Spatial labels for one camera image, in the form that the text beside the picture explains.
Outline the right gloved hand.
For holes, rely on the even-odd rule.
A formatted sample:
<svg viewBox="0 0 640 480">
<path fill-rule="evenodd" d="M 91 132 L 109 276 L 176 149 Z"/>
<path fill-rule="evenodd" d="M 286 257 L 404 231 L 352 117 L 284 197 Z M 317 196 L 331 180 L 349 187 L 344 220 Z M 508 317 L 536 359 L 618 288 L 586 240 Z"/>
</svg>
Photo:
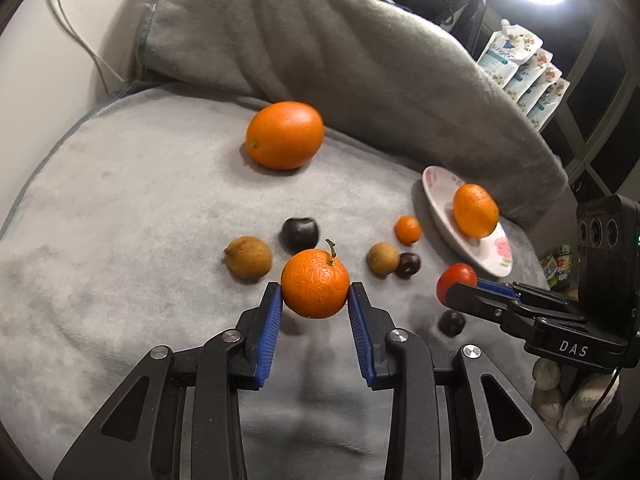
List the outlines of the right gloved hand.
<svg viewBox="0 0 640 480">
<path fill-rule="evenodd" d="M 532 407 L 564 451 L 570 449 L 582 428 L 608 408 L 620 385 L 619 372 L 594 374 L 583 380 L 574 393 L 562 393 L 561 367 L 544 358 L 536 361 L 532 374 Z"/>
</svg>

